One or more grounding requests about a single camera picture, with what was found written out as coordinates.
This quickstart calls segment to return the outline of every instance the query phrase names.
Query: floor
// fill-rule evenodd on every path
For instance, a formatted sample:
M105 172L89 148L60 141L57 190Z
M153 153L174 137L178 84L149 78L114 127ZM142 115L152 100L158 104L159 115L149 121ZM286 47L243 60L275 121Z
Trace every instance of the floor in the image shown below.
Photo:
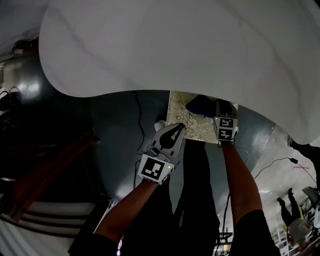
M133 189L135 162L141 158L136 150L142 141L138 126L139 109L132 91L111 93L91 98L76 98L64 95L52 87L46 79L39 59L36 57L18 58L6 63L4 69L3 89L13 86L19 89L19 99L28 106L46 106L63 112L70 118L92 124L101 144L92 150L94 169L107 196L116 201L122 199ZM165 113L168 107L169 91L138 91L142 107L141 125L145 132L142 149L145 149L153 137L154 123L158 116ZM287 134L265 117L239 106L239 133L236 137L238 151L246 161L252 175L256 175L273 160L283 157L294 157L315 178L312 163L297 151L287 146ZM320 139L314 142L320 146ZM209 158L213 197L216 212L223 222L223 215L229 193L225 162L222 150L216 144L207 143L206 152ZM179 159L183 160L184 143ZM306 186L314 186L312 179L303 169L293 168L289 160L275 162L265 169L256 179L263 209L269 228L274 232L281 224L280 208L277 197L285 198L286 191L293 187L298 202L305 195L301 191ZM200 175L201 170L194 170ZM178 165L170 180L170 197L175 210L183 188L183 165ZM232 214L228 206L226 227L233 229Z

